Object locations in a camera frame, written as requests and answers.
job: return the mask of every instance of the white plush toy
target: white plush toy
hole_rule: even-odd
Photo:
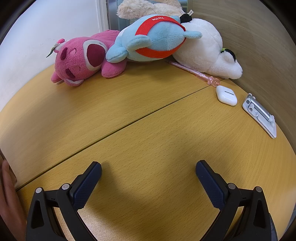
[[[178,16],[184,12],[178,0],[156,0],[152,4],[146,0],[123,0],[118,6],[117,15],[123,19],[134,19],[151,14]]]
[[[225,79],[238,79],[242,76],[242,67],[235,54],[223,49],[221,35],[211,23],[194,18],[182,25],[187,31],[200,31],[202,38],[187,39],[173,54],[180,64]]]

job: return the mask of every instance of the white tag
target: white tag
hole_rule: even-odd
[[[189,11],[188,15],[191,16],[194,12],[192,11],[192,9]]]

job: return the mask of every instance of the blue textured gripper pad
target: blue textured gripper pad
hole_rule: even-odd
[[[73,208],[75,210],[84,208],[87,200],[89,199],[93,189],[98,183],[102,174],[102,167],[100,163],[96,165],[89,172],[87,177],[81,182],[73,195]]]
[[[222,210],[225,206],[224,193],[201,161],[196,164],[195,172],[213,206]]]

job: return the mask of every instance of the wooden partition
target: wooden partition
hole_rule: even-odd
[[[260,0],[193,0],[192,10],[220,32],[243,68],[234,82],[275,116],[296,151],[296,46],[283,24]]]

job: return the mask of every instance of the white wall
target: white wall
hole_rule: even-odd
[[[0,45],[0,111],[32,77],[54,63],[55,54],[46,56],[57,40],[105,30],[98,14],[102,2],[37,0],[18,18]]]

